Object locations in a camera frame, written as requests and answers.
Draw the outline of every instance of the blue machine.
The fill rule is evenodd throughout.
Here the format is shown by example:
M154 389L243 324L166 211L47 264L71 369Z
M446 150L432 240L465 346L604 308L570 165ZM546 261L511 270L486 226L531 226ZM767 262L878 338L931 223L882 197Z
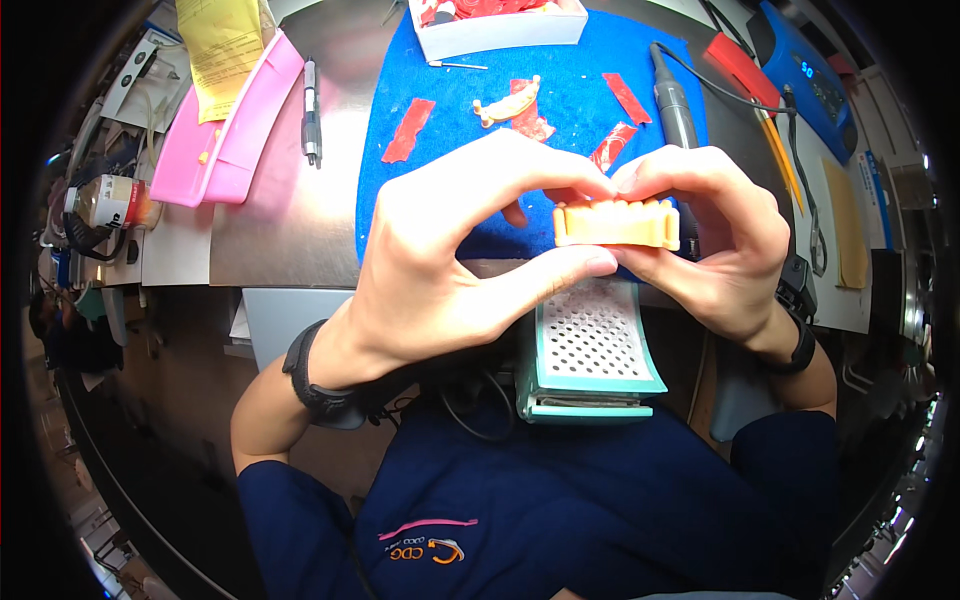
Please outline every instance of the blue machine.
M793 88L797 112L841 164L856 148L856 125L840 77L804 35L764 0L747 22L760 68L778 90Z

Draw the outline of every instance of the wrist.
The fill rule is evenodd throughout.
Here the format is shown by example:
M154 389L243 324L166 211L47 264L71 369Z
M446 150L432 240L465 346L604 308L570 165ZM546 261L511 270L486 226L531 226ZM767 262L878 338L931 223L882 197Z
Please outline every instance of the wrist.
M800 342L800 330L780 303L771 301L774 305L766 323L743 343L743 347L765 363L785 365L793 361L793 352Z
M349 301L317 331L310 347L307 378L328 390L344 390L379 379L402 366L364 342L351 326Z

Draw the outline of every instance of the dental model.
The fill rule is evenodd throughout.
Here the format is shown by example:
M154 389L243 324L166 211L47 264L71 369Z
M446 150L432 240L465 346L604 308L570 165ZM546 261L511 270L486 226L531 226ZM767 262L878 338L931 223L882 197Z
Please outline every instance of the dental model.
M506 96L488 107L483 107L479 100L474 100L473 113L480 117L480 125L484 129L489 129L494 123L512 119L526 110L537 100L538 91L540 91L540 75L534 75L533 81L519 92Z
M680 211L669 200L559 203L553 210L557 246L632 244L680 249Z

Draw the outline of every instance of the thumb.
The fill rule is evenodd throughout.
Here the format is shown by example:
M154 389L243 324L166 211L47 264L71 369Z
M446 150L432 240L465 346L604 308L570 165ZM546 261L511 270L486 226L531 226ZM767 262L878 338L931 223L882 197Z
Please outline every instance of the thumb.
M484 281L493 303L507 306L501 314L509 323L534 306L590 276L610 275L616 259L600 246L565 246L544 252L509 273Z
M695 288L700 274L696 263L680 258L666 248L611 246L617 262L647 283L666 292L680 304Z

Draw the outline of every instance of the white perforated grid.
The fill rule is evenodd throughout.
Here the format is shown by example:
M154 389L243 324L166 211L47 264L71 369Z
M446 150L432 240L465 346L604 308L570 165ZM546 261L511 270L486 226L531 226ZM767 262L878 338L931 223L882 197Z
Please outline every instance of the white perforated grid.
M650 381L631 285L589 279L543 304L547 372Z

